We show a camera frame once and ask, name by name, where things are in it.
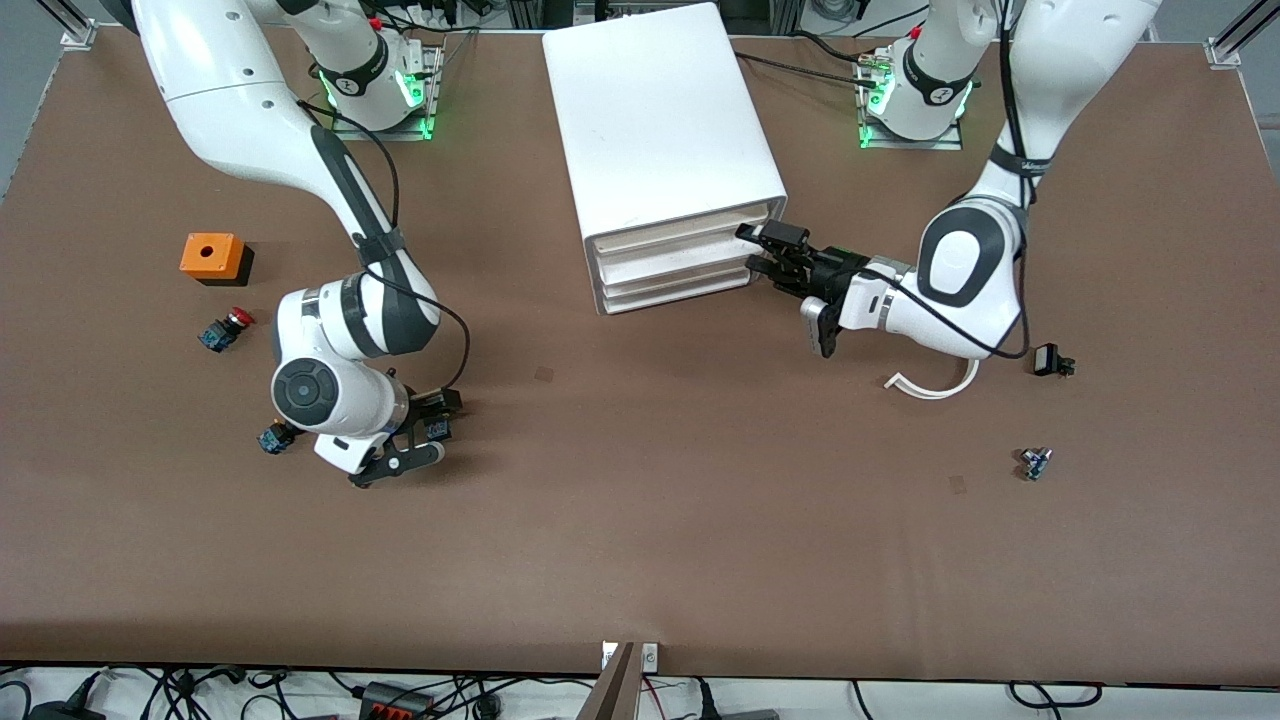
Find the orange and black cube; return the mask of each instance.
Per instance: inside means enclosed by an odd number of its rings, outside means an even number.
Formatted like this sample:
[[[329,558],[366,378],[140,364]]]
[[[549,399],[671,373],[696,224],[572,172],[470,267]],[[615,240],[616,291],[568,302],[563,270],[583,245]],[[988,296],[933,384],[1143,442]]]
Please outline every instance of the orange and black cube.
[[[178,269],[209,286],[246,286],[253,268],[253,250],[229,232],[193,232],[187,236]]]

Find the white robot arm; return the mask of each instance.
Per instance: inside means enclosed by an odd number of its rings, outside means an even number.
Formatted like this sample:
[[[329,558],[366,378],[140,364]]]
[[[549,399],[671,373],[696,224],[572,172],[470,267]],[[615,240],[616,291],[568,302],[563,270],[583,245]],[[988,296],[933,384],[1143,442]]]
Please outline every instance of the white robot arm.
[[[988,3],[952,0],[950,8],[961,8],[959,17],[965,17],[983,4],[1004,17]],[[936,0],[933,13],[943,5]],[[1019,126],[1006,123],[978,183],[925,227],[916,265],[840,249],[815,251],[808,231],[788,225],[740,228],[739,237],[767,251],[751,260],[751,269],[805,299],[801,314],[815,352],[831,356],[841,329],[882,329],[970,360],[993,352],[1021,356],[997,347],[1021,314],[1014,274],[1024,249],[1028,190],[1034,191],[1068,128],[1128,58],[1158,6],[1160,0],[1027,4],[1009,63]],[[934,27],[933,13],[925,32]],[[957,14],[943,17],[952,23]],[[951,37],[956,47],[937,54],[955,58],[956,69],[929,72],[968,82],[977,58],[965,33]],[[922,117],[950,123],[943,115],[925,109]]]
[[[412,109],[398,88],[384,87],[397,82],[388,44],[356,0],[134,0],[134,15],[160,94],[195,154],[230,176],[319,196],[355,245],[364,272],[280,300],[271,379],[280,415],[319,433],[316,452],[355,480],[397,429],[420,419],[404,386],[362,361],[421,350],[440,313],[356,160],[298,106],[257,23],[283,17],[297,28],[335,86],[349,79],[343,109],[375,128]],[[440,459],[431,445],[417,465]],[[388,474],[413,464],[389,460]]]

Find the gray floor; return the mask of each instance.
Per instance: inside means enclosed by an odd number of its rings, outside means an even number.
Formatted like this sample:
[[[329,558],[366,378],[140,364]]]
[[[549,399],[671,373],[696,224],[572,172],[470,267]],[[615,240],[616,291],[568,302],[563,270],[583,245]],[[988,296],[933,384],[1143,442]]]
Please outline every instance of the gray floor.
[[[916,6],[920,0],[876,0],[864,23],[844,32],[892,17]],[[90,17],[106,18],[92,0],[77,3]],[[1249,0],[1165,0],[1156,15],[1156,27],[1164,41],[1198,42],[1226,27]],[[824,32],[820,18],[806,14],[805,26]],[[49,18],[35,0],[0,0],[0,199],[9,190],[9,181],[18,165],[45,86],[58,64],[61,28]],[[1276,123],[1280,114],[1280,23],[1261,35],[1243,54],[1245,86],[1254,113]],[[1280,179],[1280,131],[1262,132],[1271,167]]]

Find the black strap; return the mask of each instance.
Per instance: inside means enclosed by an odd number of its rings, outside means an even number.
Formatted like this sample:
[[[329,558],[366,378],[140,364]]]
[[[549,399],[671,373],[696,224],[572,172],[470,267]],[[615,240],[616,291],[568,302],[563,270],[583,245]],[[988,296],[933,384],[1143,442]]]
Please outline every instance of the black strap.
[[[920,91],[920,96],[924,97],[924,104],[934,108],[951,102],[956,95],[960,95],[964,91],[964,88],[969,85],[969,79],[973,77],[973,73],[970,72],[957,81],[943,82],[929,76],[920,69],[920,65],[915,64],[914,44],[909,45],[906,47],[906,53],[902,55],[902,69],[906,70],[908,82]]]
[[[404,250],[404,234],[399,232],[399,228],[392,228],[372,237],[355,233],[351,240],[356,243],[356,256],[360,259],[361,268],[381,263],[396,255],[398,250]]]
[[[988,160],[1000,168],[1024,178],[1038,178],[1047,173],[1050,165],[1053,164],[1052,158],[1047,160],[1030,160],[1020,158],[1001,147],[998,142],[991,149],[991,156]]]
[[[374,342],[374,336],[369,334],[369,328],[365,325],[365,304],[360,300],[361,277],[364,277],[364,273],[356,273],[347,275],[342,281],[342,291],[339,292],[342,319],[347,324],[351,340],[356,341],[356,347],[360,348],[360,352],[365,357],[381,357],[387,354],[378,347],[378,343]]]
[[[387,38],[374,33],[378,38],[378,47],[374,50],[374,55],[364,65],[358,68],[347,70],[344,73],[338,73],[320,65],[320,72],[329,85],[338,92],[348,97],[360,97],[365,94],[365,88],[369,83],[378,79],[378,76],[383,74],[387,69],[387,60],[390,55],[387,50]]]

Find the brown tabletop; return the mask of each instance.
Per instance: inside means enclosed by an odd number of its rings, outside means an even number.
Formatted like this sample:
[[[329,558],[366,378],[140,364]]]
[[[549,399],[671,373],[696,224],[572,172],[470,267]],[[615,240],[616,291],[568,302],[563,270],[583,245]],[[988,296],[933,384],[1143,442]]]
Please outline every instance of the brown tabletop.
[[[1002,122],[988,82],[966,150],[859,150],[846,87],[745,74],[819,246],[914,260]],[[443,464],[358,491],[256,447],[269,327],[196,341],[355,270],[333,214],[197,160],[133,36],[64,58],[0,206],[0,657],[590,671],[631,638],[667,674],[1280,683],[1280,192],[1198,46],[1133,54],[1032,214],[1033,338],[1079,374],[989,361],[945,402],[881,383],[955,360],[845,333],[824,361],[764,283],[596,316],[540,38],[476,37],[445,83],[393,151],[475,333],[468,413]],[[180,274],[192,231],[250,242],[251,284]],[[460,338],[394,365],[438,383]]]

